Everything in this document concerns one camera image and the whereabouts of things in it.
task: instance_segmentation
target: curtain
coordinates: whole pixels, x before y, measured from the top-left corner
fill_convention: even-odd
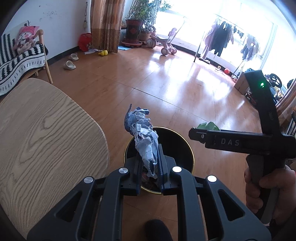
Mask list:
[[[282,125],[285,121],[291,120],[292,110],[296,106],[296,79],[292,82],[288,91],[276,104],[276,112],[279,117],[279,123]]]
[[[92,45],[99,50],[118,51],[125,0],[91,1]]]

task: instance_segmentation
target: black and white blanket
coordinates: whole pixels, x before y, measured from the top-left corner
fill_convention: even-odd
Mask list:
[[[30,70],[45,66],[45,51],[42,44],[36,44],[23,54],[13,50],[15,39],[3,34],[0,39],[0,96],[11,91]]]

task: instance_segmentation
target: pink toy bike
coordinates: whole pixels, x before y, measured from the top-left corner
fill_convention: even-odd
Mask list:
[[[154,26],[151,26],[153,28],[153,32],[150,32],[150,38],[147,39],[147,47],[154,48],[156,46],[157,42],[160,42],[163,45],[163,48],[161,49],[162,55],[168,55],[169,53],[171,53],[171,54],[177,53],[177,49],[175,47],[173,47],[171,43],[172,43],[173,39],[175,38],[175,36],[177,35],[177,33],[183,27],[184,24],[185,24],[185,17],[184,17],[184,22],[183,22],[182,26],[179,28],[179,30],[177,31],[176,28],[173,28],[169,32],[167,39],[157,36],[156,35],[156,28]]]

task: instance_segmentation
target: trash can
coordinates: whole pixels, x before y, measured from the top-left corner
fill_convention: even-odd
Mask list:
[[[188,142],[177,132],[165,127],[153,127],[158,135],[158,143],[162,145],[163,154],[173,157],[176,165],[187,169],[192,173],[194,168],[194,155]],[[129,141],[124,151],[124,162],[126,159],[137,155],[134,137]],[[161,194],[160,190],[149,190],[143,185],[141,188],[154,194]]]

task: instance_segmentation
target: plant pot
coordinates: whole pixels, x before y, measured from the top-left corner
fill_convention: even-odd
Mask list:
[[[194,155],[188,142],[177,132],[165,127],[153,127],[158,134],[158,143],[162,145],[163,154],[173,157],[176,165],[187,169],[192,173],[194,168]],[[124,151],[124,162],[126,159],[137,155],[134,137],[129,141]],[[160,190],[149,190],[141,185],[141,188],[153,193],[161,194]]]
[[[138,44],[139,35],[143,27],[143,21],[137,19],[126,19],[127,29],[125,43]]]
[[[140,37],[139,37],[139,40],[144,42],[144,41],[147,41],[148,38],[150,38],[150,33],[149,32],[146,32],[146,31],[141,31],[140,32]]]

